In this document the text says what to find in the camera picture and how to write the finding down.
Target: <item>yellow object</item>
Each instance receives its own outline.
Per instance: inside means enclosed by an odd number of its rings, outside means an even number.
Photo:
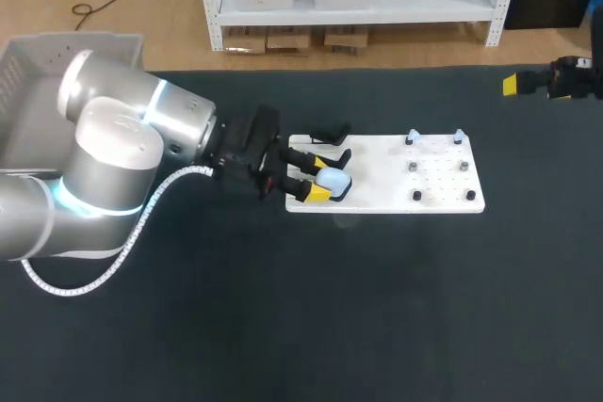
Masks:
[[[502,83],[502,93],[505,96],[514,96],[517,94],[517,74],[507,77]]]
[[[312,183],[312,188],[310,189],[310,194],[306,201],[314,201],[314,202],[322,202],[328,201],[331,198],[331,190],[327,190],[320,185],[316,185]]]
[[[314,166],[319,167],[320,169],[326,169],[328,167],[327,164],[322,162],[322,160],[320,160],[320,157],[318,157],[318,156],[314,160]]]

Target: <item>wooden floor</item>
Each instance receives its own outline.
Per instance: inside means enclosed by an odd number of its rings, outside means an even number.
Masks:
[[[72,5],[106,0],[0,0],[0,42],[13,35],[73,30]],[[375,27],[361,56],[231,56],[211,51],[201,0],[119,0],[90,17],[83,30],[139,32],[151,70],[413,68],[545,63],[588,56],[586,29],[506,31],[498,48],[483,46],[485,24],[408,24]]]

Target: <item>black table surface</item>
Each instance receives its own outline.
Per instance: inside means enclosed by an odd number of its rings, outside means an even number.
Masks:
[[[289,214],[188,176],[98,291],[0,265],[2,401],[603,399],[603,105],[504,99],[513,68],[165,72],[285,133],[470,135],[480,215]],[[107,262],[39,260],[52,283]]]

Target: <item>gray plastic bin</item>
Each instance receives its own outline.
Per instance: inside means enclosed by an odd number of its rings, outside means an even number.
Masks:
[[[62,167],[74,126],[58,114],[58,86],[73,57],[85,49],[143,68],[141,35],[46,33],[8,42],[0,54],[0,172]]]

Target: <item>robotic arm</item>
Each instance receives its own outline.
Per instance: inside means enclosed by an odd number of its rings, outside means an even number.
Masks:
[[[299,201],[341,201],[351,187],[343,172],[350,150],[333,161],[287,148],[277,110],[261,106],[251,119],[222,122],[205,98],[92,51],[65,72],[57,108],[76,125],[69,162],[52,180],[0,176],[0,259],[117,254],[163,159],[253,184],[260,198],[276,188]],[[314,137],[339,145],[349,131]],[[316,181],[287,177],[286,164]]]

